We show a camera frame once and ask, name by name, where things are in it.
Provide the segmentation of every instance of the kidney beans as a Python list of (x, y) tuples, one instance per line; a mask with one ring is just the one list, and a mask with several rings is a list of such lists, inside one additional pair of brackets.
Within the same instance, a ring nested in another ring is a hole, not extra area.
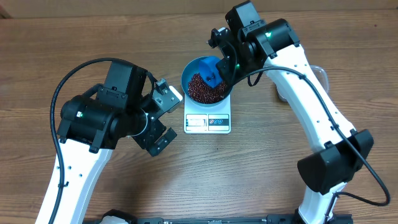
[(201, 78), (200, 74), (194, 74), (188, 83), (188, 94), (191, 99), (199, 103), (217, 103), (224, 98), (226, 83), (222, 81), (218, 86), (212, 88)]

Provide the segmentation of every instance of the white scale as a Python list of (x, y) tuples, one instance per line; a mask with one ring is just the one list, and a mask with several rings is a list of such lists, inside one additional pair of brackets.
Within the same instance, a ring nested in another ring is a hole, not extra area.
[(231, 95), (211, 107), (200, 106), (185, 95), (184, 131), (187, 134), (229, 134)]

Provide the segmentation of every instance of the blue scoop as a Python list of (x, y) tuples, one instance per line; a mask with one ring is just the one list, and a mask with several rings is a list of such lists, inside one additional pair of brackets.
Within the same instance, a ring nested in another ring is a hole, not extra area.
[(212, 88), (218, 86), (223, 81), (216, 68), (216, 64), (219, 61), (220, 59), (216, 56), (209, 56), (199, 61), (198, 68), (200, 76)]

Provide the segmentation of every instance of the plastic container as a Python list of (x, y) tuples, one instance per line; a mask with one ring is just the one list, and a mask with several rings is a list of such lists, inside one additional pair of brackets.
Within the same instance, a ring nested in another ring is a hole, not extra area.
[(198, 106), (202, 106), (202, 107), (216, 106), (216, 105), (220, 104), (221, 102), (223, 102), (225, 99), (227, 99), (227, 97), (225, 97), (223, 100), (220, 100), (217, 103), (204, 104), (204, 103), (196, 102), (188, 94), (188, 83), (191, 81), (192, 76), (194, 74), (200, 73), (200, 71), (199, 71), (199, 63), (200, 63), (200, 61), (203, 60), (203, 59), (206, 59), (208, 57), (211, 57), (211, 56), (200, 57), (200, 58), (196, 58), (195, 60), (191, 61), (184, 68), (184, 71), (182, 72), (182, 75), (181, 75), (181, 86), (182, 86), (182, 90), (185, 93), (185, 96), (189, 97), (195, 104), (197, 104)]
[[(326, 93), (329, 93), (329, 79), (324, 69), (319, 67), (318, 65), (311, 65), (310, 67), (314, 75), (317, 77), (318, 81), (321, 83), (323, 89), (326, 91)], [(287, 102), (287, 100), (280, 94), (278, 88), (277, 91), (279, 99), (282, 100), (283, 102)]]

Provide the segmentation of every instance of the wooden table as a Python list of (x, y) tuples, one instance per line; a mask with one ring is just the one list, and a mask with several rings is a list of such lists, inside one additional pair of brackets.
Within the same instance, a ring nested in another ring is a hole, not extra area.
[[(330, 96), (375, 145), (368, 161), (392, 194), (386, 208), (343, 197), (337, 213), (356, 223), (397, 223), (398, 202), (398, 11), (270, 12), (267, 21), (290, 21), (313, 65), (330, 77)], [(33, 223), (55, 158), (49, 106), (55, 87), (77, 65), (118, 57), (180, 87), (186, 64), (220, 55), (205, 44), (224, 14), (80, 17), (0, 20), (0, 222)], [(109, 63), (84, 68), (62, 88), (61, 106), (95, 83)], [(162, 117), (178, 137), (151, 158), (131, 139), (121, 139), (96, 184), (86, 213), (99, 218), (112, 208), (138, 217), (253, 217), (292, 213), (305, 184), (297, 161), (310, 155), (289, 105), (264, 77), (253, 88), (241, 82), (232, 93), (232, 133), (188, 135), (183, 107)], [(366, 169), (347, 191), (384, 200)]]

